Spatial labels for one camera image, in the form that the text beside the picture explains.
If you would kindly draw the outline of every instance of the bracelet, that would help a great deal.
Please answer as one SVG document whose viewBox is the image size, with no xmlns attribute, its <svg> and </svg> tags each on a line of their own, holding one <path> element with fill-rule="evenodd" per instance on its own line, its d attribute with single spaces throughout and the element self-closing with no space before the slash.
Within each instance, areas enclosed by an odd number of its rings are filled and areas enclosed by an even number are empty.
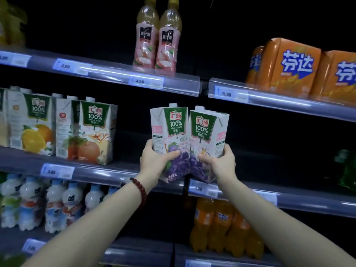
<svg viewBox="0 0 356 267">
<path fill-rule="evenodd" d="M 140 207 L 142 207 L 145 205 L 146 199 L 147 199 L 147 194 L 146 194 L 145 188 L 135 178 L 131 177 L 130 180 L 132 180 L 132 182 L 139 188 L 139 190 L 141 192 L 142 201 L 141 201 Z"/>
</svg>

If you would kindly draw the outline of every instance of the price tag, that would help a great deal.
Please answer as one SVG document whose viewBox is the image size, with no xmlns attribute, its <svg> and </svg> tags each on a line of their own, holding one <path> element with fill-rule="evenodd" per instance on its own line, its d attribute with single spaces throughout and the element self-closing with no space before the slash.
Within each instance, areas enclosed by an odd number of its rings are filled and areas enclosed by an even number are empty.
<svg viewBox="0 0 356 267">
<path fill-rule="evenodd" d="M 77 61 L 57 58 L 52 68 L 54 70 L 58 70 L 62 72 L 88 76 L 89 71 L 86 68 L 91 68 L 92 66 L 93 66 L 92 64 L 87 64 L 85 62 L 77 62 Z"/>
<path fill-rule="evenodd" d="M 248 103 L 248 91 L 215 85 L 215 96 L 220 99 Z"/>
<path fill-rule="evenodd" d="M 46 242 L 38 241 L 36 239 L 27 239 L 21 251 L 34 254 L 45 244 Z"/>
<path fill-rule="evenodd" d="M 30 55 L 0 51 L 0 64 L 27 67 Z"/>
<path fill-rule="evenodd" d="M 185 267 L 211 267 L 210 261 L 185 260 Z"/>
<path fill-rule="evenodd" d="M 75 167 L 44 163 L 41 170 L 42 177 L 70 180 Z"/>
<path fill-rule="evenodd" d="M 164 78 L 156 77 L 145 74 L 135 74 L 130 75 L 128 79 L 128 84 L 132 86 L 138 86 L 143 88 L 151 88 L 151 89 L 163 89 Z"/>
<path fill-rule="evenodd" d="M 272 192 L 266 192 L 260 190 L 253 190 L 253 191 L 259 194 L 261 197 L 263 197 L 266 201 L 272 203 L 274 206 L 278 205 L 278 199 L 277 199 L 278 193 L 272 193 Z"/>
<path fill-rule="evenodd" d="M 213 197 L 217 199 L 220 190 L 217 185 L 206 184 L 196 180 L 190 180 L 188 192 L 202 195 L 204 197 Z"/>
</svg>

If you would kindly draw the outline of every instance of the shelf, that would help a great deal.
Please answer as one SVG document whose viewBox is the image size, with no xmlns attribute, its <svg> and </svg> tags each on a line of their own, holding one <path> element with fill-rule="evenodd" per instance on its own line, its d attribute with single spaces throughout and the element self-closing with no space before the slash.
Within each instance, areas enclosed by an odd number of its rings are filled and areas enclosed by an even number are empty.
<svg viewBox="0 0 356 267">
<path fill-rule="evenodd" d="M 0 64 L 199 96 L 198 76 L 31 49 L 0 47 Z"/>
<path fill-rule="evenodd" d="M 189 246 L 175 244 L 175 267 L 270 267 L 281 266 L 273 255 L 265 254 L 262 260 L 243 256 L 234 258 L 228 253 L 218 254 L 211 251 L 195 253 Z"/>
<path fill-rule="evenodd" d="M 42 156 L 22 150 L 0 147 L 0 170 L 4 172 L 40 176 L 44 163 L 75 167 L 72 180 L 117 186 L 120 182 L 127 183 L 130 177 L 138 175 L 139 164 L 113 161 L 109 165 L 91 165 L 78 161 L 64 160 L 55 156 Z M 172 183 L 158 181 L 154 192 L 182 194 L 184 179 Z"/>
<path fill-rule="evenodd" d="M 243 183 L 279 208 L 356 218 L 356 197 L 252 182 Z M 205 184 L 190 180 L 189 194 L 227 200 L 216 183 Z"/>
<path fill-rule="evenodd" d="M 208 97 L 356 122 L 356 108 L 347 107 L 339 103 L 320 102 L 265 93 L 257 91 L 251 86 L 253 85 L 211 78 L 209 81 Z"/>
<path fill-rule="evenodd" d="M 27 239 L 48 242 L 54 234 L 45 232 L 43 227 L 31 231 L 20 231 L 18 227 L 0 229 L 0 254 L 20 253 Z M 170 266 L 173 244 L 141 238 L 121 237 L 105 251 L 101 262 L 129 266 Z"/>
</svg>

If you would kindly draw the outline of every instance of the right arm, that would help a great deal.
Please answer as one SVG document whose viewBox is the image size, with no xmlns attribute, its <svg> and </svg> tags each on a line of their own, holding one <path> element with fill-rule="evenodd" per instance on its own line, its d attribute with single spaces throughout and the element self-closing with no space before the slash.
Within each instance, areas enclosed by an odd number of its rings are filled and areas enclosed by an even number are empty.
<svg viewBox="0 0 356 267">
<path fill-rule="evenodd" d="M 356 266 L 356 260 L 336 244 L 240 182 L 235 175 L 235 157 L 228 144 L 221 158 L 199 155 L 199 159 L 212 166 L 219 189 L 283 265 Z"/>
</svg>

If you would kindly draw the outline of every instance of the pink label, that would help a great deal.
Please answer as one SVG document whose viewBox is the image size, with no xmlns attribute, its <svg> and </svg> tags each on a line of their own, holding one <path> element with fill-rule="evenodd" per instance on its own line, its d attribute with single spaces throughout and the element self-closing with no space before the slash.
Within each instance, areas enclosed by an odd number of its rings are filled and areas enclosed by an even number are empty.
<svg viewBox="0 0 356 267">
<path fill-rule="evenodd" d="M 178 43 L 180 32 L 166 26 L 159 30 L 156 69 L 176 71 Z"/>
<path fill-rule="evenodd" d="M 163 134 L 162 126 L 152 126 L 152 133 Z"/>
<path fill-rule="evenodd" d="M 151 24 L 136 25 L 136 49 L 133 65 L 154 68 L 158 30 Z"/>
<path fill-rule="evenodd" d="M 219 141 L 221 139 L 224 139 L 226 136 L 226 132 L 221 132 L 216 136 L 216 140 Z"/>
</svg>

